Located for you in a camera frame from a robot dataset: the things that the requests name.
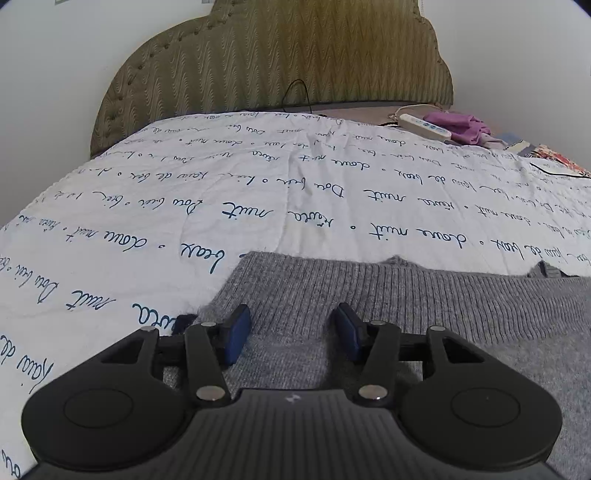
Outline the white quilt with blue script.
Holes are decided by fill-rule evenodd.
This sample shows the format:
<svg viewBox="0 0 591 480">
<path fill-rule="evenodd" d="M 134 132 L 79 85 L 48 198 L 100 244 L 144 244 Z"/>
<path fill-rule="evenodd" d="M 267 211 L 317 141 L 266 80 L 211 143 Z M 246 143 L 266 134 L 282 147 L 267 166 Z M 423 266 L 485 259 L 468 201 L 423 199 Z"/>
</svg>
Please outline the white quilt with blue script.
<svg viewBox="0 0 591 480">
<path fill-rule="evenodd" d="M 590 183 L 564 166 L 294 113 L 163 120 L 1 229 L 1 475 L 42 387 L 141 327 L 171 333 L 252 252 L 590 281 Z"/>
</svg>

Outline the olive green upholstered headboard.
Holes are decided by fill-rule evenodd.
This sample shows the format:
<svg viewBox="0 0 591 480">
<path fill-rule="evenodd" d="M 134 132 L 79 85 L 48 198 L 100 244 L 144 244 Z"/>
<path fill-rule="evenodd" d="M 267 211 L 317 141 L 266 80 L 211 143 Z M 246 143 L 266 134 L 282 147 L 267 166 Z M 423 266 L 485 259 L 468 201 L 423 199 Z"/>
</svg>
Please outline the olive green upholstered headboard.
<svg viewBox="0 0 591 480">
<path fill-rule="evenodd" d="M 90 152 L 186 114 L 397 101 L 454 101 L 435 29 L 416 2 L 217 1 L 127 58 L 103 97 Z"/>
</svg>

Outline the purple cloth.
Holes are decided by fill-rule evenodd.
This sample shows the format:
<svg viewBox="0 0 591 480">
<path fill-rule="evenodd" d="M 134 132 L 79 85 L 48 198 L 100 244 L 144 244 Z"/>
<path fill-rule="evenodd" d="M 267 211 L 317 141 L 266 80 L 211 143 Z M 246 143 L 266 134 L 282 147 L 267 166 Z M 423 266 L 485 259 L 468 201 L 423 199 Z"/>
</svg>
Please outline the purple cloth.
<svg viewBox="0 0 591 480">
<path fill-rule="evenodd" d="M 488 125 L 474 115 L 434 111 L 428 113 L 424 120 L 450 131 L 452 140 L 464 145 L 477 145 L 483 135 L 491 134 Z"/>
</svg>

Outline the grey and navy knit sweater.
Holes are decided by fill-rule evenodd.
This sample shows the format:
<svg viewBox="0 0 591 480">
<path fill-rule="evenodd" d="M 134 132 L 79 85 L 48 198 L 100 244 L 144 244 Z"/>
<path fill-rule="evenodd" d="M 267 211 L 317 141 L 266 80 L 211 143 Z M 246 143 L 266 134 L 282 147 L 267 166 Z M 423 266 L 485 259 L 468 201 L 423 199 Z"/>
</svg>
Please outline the grey and navy knit sweater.
<svg viewBox="0 0 591 480">
<path fill-rule="evenodd" d="M 174 333 L 249 307 L 252 332 L 225 380 L 239 388 L 349 388 L 360 375 L 342 352 L 331 313 L 346 303 L 365 321 L 423 334 L 442 326 L 534 381 L 563 414 L 551 465 L 590 475 L 590 281 L 539 263 L 503 276 L 252 252 L 211 301 L 179 314 Z"/>
</svg>

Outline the floral patterned cloth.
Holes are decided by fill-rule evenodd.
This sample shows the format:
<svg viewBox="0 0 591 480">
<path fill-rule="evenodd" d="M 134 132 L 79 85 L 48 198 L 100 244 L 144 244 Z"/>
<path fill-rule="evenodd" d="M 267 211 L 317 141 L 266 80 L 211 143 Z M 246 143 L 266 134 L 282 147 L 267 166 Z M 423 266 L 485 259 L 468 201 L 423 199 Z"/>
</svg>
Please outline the floral patterned cloth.
<svg viewBox="0 0 591 480">
<path fill-rule="evenodd" d="M 578 164 L 571 161 L 570 159 L 568 159 L 566 156 L 562 155 L 561 153 L 556 152 L 555 150 L 552 150 L 547 145 L 540 144 L 540 145 L 536 146 L 534 148 L 534 150 L 532 151 L 532 155 L 534 157 L 556 161 L 556 162 L 560 163 L 561 165 L 563 165 L 564 167 L 569 168 L 570 170 L 572 170 L 573 172 L 575 172 L 579 176 L 584 176 L 587 178 L 590 177 L 590 172 L 588 170 L 586 170 L 583 167 L 580 167 Z"/>
</svg>

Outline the white power strip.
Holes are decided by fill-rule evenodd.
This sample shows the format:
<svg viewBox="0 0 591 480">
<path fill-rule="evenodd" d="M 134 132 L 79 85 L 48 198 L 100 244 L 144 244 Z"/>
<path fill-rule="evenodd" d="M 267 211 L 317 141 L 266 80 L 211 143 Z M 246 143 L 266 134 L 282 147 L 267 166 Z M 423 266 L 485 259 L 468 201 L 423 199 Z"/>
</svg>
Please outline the white power strip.
<svg viewBox="0 0 591 480">
<path fill-rule="evenodd" d="M 401 114 L 398 118 L 398 126 L 431 140 L 445 142 L 452 139 L 452 133 L 449 130 L 410 114 Z"/>
</svg>

